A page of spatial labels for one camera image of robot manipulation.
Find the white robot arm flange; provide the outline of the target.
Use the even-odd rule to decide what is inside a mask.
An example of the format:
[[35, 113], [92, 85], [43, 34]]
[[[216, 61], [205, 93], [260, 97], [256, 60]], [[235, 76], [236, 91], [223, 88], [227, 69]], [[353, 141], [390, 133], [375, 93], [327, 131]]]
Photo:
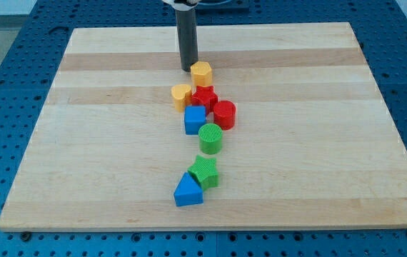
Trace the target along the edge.
[[201, 0], [162, 0], [177, 11], [189, 11], [199, 4]]

